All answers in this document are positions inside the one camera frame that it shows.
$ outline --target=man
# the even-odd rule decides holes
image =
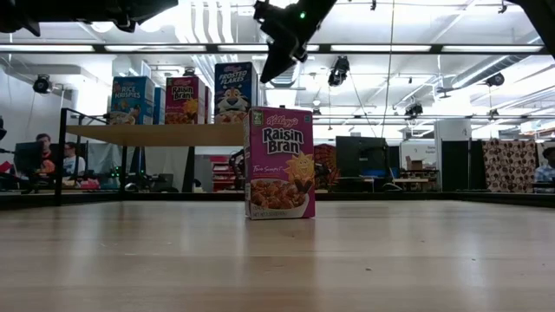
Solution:
[[[547,165],[543,165],[536,169],[534,182],[536,183],[554,183],[555,181],[555,147],[546,148],[543,152]],[[536,192],[555,192],[555,189],[536,188]]]
[[[63,150],[63,154],[65,156],[65,158],[63,159],[63,170],[68,175],[71,175],[75,172],[75,162],[77,160],[77,155],[75,154],[76,148],[76,143],[68,142],[66,143],[66,146]],[[83,174],[85,174],[86,163],[83,157],[79,157],[78,159],[77,175],[82,176]]]
[[[51,174],[56,170],[54,160],[52,160],[52,152],[50,151],[50,136],[41,133],[36,136],[36,141],[42,143],[42,163],[38,173]]]

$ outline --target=ceiling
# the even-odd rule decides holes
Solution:
[[[286,5],[289,0],[271,0]],[[376,10],[370,1],[340,0],[314,35],[313,43],[468,43],[468,44],[526,44],[537,37],[526,14],[518,6],[509,5],[498,14],[500,0],[393,0],[378,1]],[[71,43],[204,43],[204,42],[264,42],[264,35],[252,20],[253,0],[180,1],[178,9],[163,13],[151,24],[128,34],[112,28],[95,31],[82,23],[42,24],[42,37],[35,38],[21,30],[12,36],[0,34],[0,42],[71,42]],[[110,83],[112,61],[116,55],[13,55],[12,65],[77,65],[100,80]],[[213,75],[210,67],[215,62],[239,60],[255,62],[258,71],[264,55],[131,55],[152,68],[162,69],[201,67],[199,74]],[[490,55],[347,55],[350,76],[339,88],[327,86],[330,66],[337,55],[313,55],[299,65],[299,76],[294,89],[268,90],[267,105],[285,104],[290,107],[312,109],[314,100],[320,101],[323,114],[404,114],[404,108],[414,101],[424,106],[424,114],[486,114],[490,107],[499,107],[501,114],[526,114],[555,105],[555,93],[547,90],[539,98],[531,98],[539,90],[550,87],[555,78],[555,61],[550,56],[535,55],[501,71],[506,82],[501,87],[489,88],[476,83],[440,98],[436,89],[445,80],[466,73],[481,62],[499,59]],[[154,70],[160,84],[165,75],[179,75],[172,70]],[[541,113],[555,113],[545,110]],[[320,120],[351,128],[356,121]],[[368,133],[368,122],[356,131]],[[392,133],[404,125],[388,126]],[[496,128],[514,127],[510,123]],[[420,127],[431,128],[430,124]]]

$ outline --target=computer monitor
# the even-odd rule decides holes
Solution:
[[[342,178],[389,177],[388,143],[384,138],[336,137],[337,168]]]
[[[25,174],[41,169],[42,142],[17,143],[14,162],[17,171]]]

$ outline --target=cartoon sun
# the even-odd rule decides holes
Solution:
[[[285,162],[289,167],[285,168],[285,172],[289,174],[289,181],[293,183],[295,179],[303,182],[314,179],[314,160],[312,155],[305,155],[301,152],[298,157],[294,156],[291,160]]]

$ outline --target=wooden shelf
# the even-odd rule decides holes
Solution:
[[[67,133],[119,146],[242,146],[243,125],[68,126]]]

